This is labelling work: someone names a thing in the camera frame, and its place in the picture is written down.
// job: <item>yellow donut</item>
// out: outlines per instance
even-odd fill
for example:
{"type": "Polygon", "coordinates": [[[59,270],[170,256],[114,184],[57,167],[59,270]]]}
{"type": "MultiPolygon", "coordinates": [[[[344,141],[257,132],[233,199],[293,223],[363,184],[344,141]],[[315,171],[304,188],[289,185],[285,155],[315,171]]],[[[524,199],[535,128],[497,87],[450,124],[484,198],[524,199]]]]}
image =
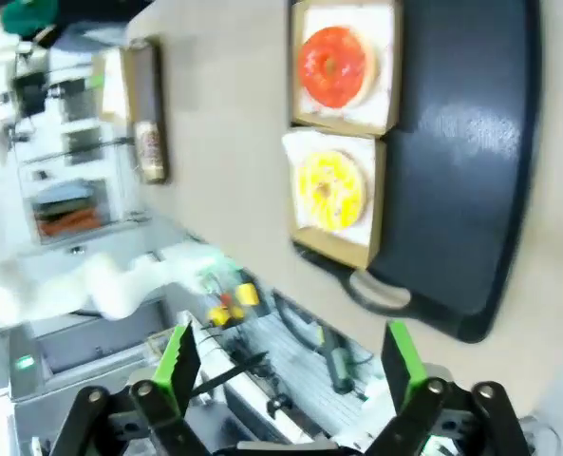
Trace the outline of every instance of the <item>yellow donut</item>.
{"type": "Polygon", "coordinates": [[[312,223],[325,231],[348,228],[366,205],[366,182],[357,164],[342,152],[310,154],[296,171],[296,193],[312,223]]]}

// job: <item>green light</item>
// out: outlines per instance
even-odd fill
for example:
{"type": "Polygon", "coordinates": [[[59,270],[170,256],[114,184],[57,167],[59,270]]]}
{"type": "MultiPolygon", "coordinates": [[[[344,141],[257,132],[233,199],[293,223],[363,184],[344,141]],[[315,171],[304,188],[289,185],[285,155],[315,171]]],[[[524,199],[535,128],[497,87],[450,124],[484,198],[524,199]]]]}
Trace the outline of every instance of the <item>green light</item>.
{"type": "Polygon", "coordinates": [[[34,358],[31,357],[29,354],[26,356],[22,356],[17,361],[15,361],[15,368],[19,371],[23,369],[27,369],[30,366],[34,366],[34,358]]]}

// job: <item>donut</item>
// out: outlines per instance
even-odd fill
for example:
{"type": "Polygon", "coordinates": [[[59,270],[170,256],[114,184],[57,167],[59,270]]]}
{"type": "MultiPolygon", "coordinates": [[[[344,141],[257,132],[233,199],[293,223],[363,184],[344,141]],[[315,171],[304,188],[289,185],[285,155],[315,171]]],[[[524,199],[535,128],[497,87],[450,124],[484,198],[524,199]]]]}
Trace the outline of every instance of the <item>donut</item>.
{"type": "Polygon", "coordinates": [[[348,228],[366,205],[366,181],[357,164],[342,152],[310,154],[296,172],[299,204],[310,222],[325,231],[348,228]]]}
{"type": "Polygon", "coordinates": [[[300,49],[298,76],[311,98],[323,106],[357,105],[374,82],[376,55],[350,28],[322,28],[300,49]]]}

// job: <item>black tray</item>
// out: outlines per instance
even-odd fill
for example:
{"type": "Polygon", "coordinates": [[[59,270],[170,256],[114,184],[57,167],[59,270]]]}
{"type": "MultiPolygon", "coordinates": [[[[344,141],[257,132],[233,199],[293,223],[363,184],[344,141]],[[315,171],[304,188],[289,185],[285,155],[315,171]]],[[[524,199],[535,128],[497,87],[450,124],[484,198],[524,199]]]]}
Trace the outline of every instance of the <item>black tray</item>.
{"type": "Polygon", "coordinates": [[[530,185],[541,79],[536,0],[404,0],[399,124],[389,132],[380,253],[368,271],[412,298],[380,307],[353,271],[296,245],[376,314],[465,342],[490,331],[530,185]]]}

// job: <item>beige tabletop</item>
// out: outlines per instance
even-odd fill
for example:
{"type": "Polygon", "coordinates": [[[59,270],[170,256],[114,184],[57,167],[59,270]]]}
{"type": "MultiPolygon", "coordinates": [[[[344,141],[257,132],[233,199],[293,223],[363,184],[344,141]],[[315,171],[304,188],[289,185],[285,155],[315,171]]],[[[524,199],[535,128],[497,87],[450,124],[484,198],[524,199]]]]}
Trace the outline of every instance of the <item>beige tabletop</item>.
{"type": "MultiPolygon", "coordinates": [[[[174,180],[144,187],[165,216],[218,246],[304,308],[378,352],[385,319],[310,266],[288,237],[287,0],[157,0],[130,36],[164,46],[174,180]]],[[[497,323],[466,345],[417,321],[426,362],[470,387],[496,380],[519,414],[563,363],[563,0],[543,1],[545,88],[535,185],[497,323]]]]}

